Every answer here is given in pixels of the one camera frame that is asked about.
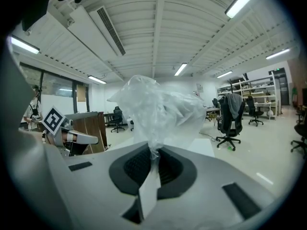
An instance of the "office chair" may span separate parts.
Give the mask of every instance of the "office chair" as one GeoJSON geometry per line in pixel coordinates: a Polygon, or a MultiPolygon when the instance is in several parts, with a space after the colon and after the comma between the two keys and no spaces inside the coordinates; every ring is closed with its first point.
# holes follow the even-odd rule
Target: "office chair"
{"type": "Polygon", "coordinates": [[[307,144],[305,143],[305,139],[307,138],[307,122],[305,121],[304,124],[295,125],[294,129],[302,138],[301,138],[301,141],[297,141],[297,140],[291,141],[291,145],[293,144],[293,142],[298,144],[291,149],[291,152],[293,152],[294,149],[301,147],[303,149],[303,152],[304,152],[303,159],[305,159],[307,157],[306,156],[307,144]]]}
{"type": "Polygon", "coordinates": [[[113,130],[116,130],[116,133],[118,133],[119,128],[125,130],[123,127],[120,126],[120,123],[123,121],[122,111],[118,106],[116,106],[113,112],[114,112],[114,119],[110,121],[110,124],[116,124],[116,127],[111,130],[111,133],[113,130]]]}
{"type": "Polygon", "coordinates": [[[219,104],[218,104],[216,98],[214,98],[214,99],[212,100],[212,103],[213,103],[213,106],[214,106],[215,108],[218,108],[218,107],[219,107],[219,104]]]}
{"type": "Polygon", "coordinates": [[[263,125],[263,122],[259,121],[258,118],[259,118],[260,115],[264,114],[264,112],[256,111],[256,107],[255,107],[255,104],[254,104],[253,97],[249,95],[248,99],[246,100],[246,102],[247,102],[248,108],[249,108],[249,115],[255,118],[255,119],[251,119],[248,122],[248,124],[250,124],[252,122],[255,122],[256,123],[256,127],[258,126],[258,123],[262,123],[262,125],[263,125]]]}
{"type": "Polygon", "coordinates": [[[223,139],[223,141],[221,141],[219,144],[217,144],[217,146],[216,146],[217,148],[221,144],[228,141],[233,146],[232,151],[235,151],[236,147],[233,144],[233,141],[238,141],[239,144],[241,143],[241,141],[239,139],[234,139],[233,137],[236,137],[237,135],[239,135],[239,133],[242,130],[242,121],[241,120],[242,120],[244,107],[245,107],[245,103],[242,102],[240,109],[238,111],[238,117],[236,119],[234,119],[232,117],[232,114],[231,114],[230,109],[229,109],[227,97],[225,98],[225,100],[223,102],[220,102],[222,118],[217,118],[217,129],[220,130],[223,134],[226,134],[226,135],[224,137],[217,137],[216,138],[217,141],[220,141],[221,139],[223,139]],[[235,129],[231,129],[231,124],[232,124],[233,121],[235,122],[235,129]]]}

